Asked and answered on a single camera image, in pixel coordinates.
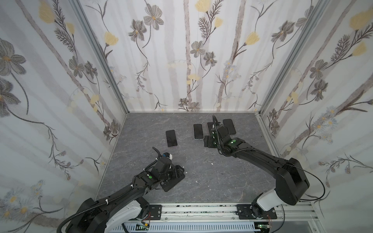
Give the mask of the black phone case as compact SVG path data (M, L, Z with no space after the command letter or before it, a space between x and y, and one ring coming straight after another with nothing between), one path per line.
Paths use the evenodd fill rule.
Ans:
M235 135L237 133L232 119L224 119L223 125L227 128L230 135Z
M180 183L183 179L185 179L185 175L181 175L180 177L172 177L170 180L163 181L161 183L161 187L165 192L170 191L173 189L178 183Z

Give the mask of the small dark phone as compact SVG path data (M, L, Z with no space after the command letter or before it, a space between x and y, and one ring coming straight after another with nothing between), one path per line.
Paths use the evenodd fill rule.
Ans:
M166 140L168 147L176 147L178 145L175 130L166 131Z

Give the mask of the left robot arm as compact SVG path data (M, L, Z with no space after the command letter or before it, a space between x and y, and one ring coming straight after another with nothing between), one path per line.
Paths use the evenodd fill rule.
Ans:
M127 220L143 217L149 212L144 196L159 186L165 192L170 191L185 178L184 171L169 157L161 156L114 194L97 201L92 198L84 201L56 231L61 233L66 227L66 233L108 233Z

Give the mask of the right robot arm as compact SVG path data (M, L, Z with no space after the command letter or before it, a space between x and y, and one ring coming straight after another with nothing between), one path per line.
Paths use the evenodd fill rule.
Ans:
M259 150L240 138L231 138L223 125L213 127L204 137L204 146L216 148L226 157L249 162L275 179L275 187L260 194L252 205L260 211L269 211L282 204L296 205L310 187L302 166L296 159L283 159Z

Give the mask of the black phone case front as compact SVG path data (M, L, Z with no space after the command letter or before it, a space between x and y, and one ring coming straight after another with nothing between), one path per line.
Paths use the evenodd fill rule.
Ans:
M181 175L180 177L172 177L170 180L163 181L161 183L161 187L165 192L170 191L173 189L178 183L180 183L183 179L185 179L185 175Z

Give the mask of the purple-edged black phone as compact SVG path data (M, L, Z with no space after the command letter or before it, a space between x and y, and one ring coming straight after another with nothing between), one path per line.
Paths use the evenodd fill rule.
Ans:
M207 123L207 128L208 128L209 136L213 136L213 127L214 127L214 123L213 122L208 122Z

